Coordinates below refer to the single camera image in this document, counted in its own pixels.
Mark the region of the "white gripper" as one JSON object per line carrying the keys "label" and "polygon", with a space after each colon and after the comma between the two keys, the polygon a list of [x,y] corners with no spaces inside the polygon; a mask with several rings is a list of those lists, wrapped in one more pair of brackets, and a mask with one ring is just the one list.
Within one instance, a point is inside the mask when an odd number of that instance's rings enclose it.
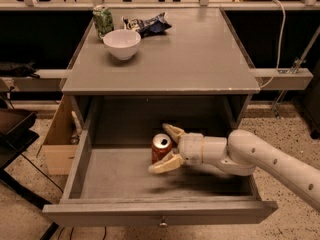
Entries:
{"label": "white gripper", "polygon": [[178,143],[178,154],[170,151],[162,160],[150,165],[148,172],[162,174],[176,170],[182,165],[200,165],[203,162],[203,140],[204,136],[199,133],[188,133],[179,127],[168,123],[162,124],[165,132]]}

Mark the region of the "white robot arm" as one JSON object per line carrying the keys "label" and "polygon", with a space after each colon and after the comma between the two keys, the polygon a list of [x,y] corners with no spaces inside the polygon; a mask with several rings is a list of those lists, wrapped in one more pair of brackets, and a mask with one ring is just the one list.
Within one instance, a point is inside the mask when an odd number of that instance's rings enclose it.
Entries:
{"label": "white robot arm", "polygon": [[176,170],[182,165],[213,165],[238,176],[249,176],[259,167],[316,211],[320,211],[320,170],[282,152],[246,130],[237,129],[228,137],[187,133],[165,123],[163,129],[177,144],[175,151],[148,168],[152,174]]}

